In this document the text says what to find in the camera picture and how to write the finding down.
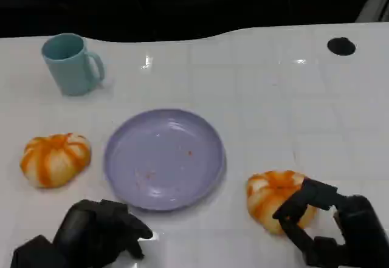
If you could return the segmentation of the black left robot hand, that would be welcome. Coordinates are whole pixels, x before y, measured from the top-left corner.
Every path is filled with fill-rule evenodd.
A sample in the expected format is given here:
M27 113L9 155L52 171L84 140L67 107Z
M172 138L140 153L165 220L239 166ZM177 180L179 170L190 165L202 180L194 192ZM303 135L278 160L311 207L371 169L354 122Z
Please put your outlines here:
M68 210L53 244L71 267L105 267L124 251L143 259L139 239L152 237L153 231L126 204L83 199Z

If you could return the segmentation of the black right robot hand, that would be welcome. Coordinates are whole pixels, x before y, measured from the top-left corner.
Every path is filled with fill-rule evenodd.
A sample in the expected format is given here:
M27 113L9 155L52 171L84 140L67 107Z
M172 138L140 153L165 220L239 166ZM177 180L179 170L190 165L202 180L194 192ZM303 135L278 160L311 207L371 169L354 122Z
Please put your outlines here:
M336 208L334 220L345 240L311 238L298 226L309 206L322 210ZM311 267L388 267L388 236L370 201L361 195L344 196L337 187L304 179L300 190L273 214L286 236Z

